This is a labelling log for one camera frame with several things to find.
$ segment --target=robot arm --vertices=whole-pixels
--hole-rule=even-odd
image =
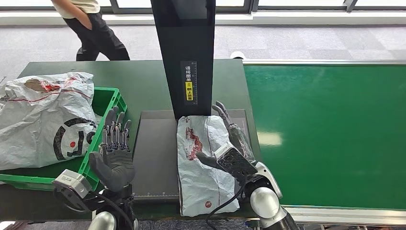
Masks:
[[[221,146],[215,157],[197,153],[201,163],[231,174],[243,186],[253,211],[259,216],[265,230],[298,230],[292,216],[279,203],[281,190],[270,170],[262,162],[256,162],[247,138],[228,117],[223,104],[216,102],[213,108],[223,118],[230,142]]]
[[[105,189],[100,193],[92,191],[83,175],[68,169],[53,181],[54,196],[63,206],[79,213],[96,211],[89,230],[138,229],[131,205],[133,190],[130,182],[135,170],[127,145],[131,121],[122,126],[124,113],[116,119],[117,112],[118,107],[115,107],[106,116],[100,152],[89,155],[90,168]]]

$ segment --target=metal gray tray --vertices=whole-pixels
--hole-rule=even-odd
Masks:
[[[228,110],[228,113],[249,138],[245,110]],[[177,127],[173,111],[141,112],[133,161],[135,200],[179,201]]]

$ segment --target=white plastic bag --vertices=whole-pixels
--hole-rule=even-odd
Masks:
[[[12,80],[0,89],[0,170],[81,156],[96,131],[93,75],[71,72]]]
[[[194,217],[208,214],[234,196],[234,178],[219,169],[200,163],[197,151],[208,156],[225,144],[228,132],[219,116],[187,116],[178,121],[178,172],[180,214]],[[217,213],[239,209],[237,200]]]

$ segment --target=green plastic crate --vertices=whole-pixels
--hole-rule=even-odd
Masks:
[[[94,88],[92,107],[97,115],[103,116],[100,124],[104,124],[107,112],[114,106],[118,106],[120,112],[125,112],[127,110],[127,105],[124,103],[118,89],[102,87]],[[3,170],[0,171],[0,181],[21,189],[52,191],[54,189],[52,181],[65,169],[70,169],[84,175],[90,182],[93,190],[96,189],[99,183],[99,178],[97,178],[94,172],[90,170],[88,162],[89,153],[92,151],[98,151],[99,149],[99,144],[102,141],[102,129],[103,125],[99,125],[84,157],[77,157],[69,161],[48,165],[42,168]]]

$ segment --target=label sticker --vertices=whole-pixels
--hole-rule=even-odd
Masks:
[[[185,83],[185,105],[197,105],[197,62],[181,61],[180,70]]]
[[[186,100],[193,101],[193,83],[191,81],[185,82],[186,85]]]

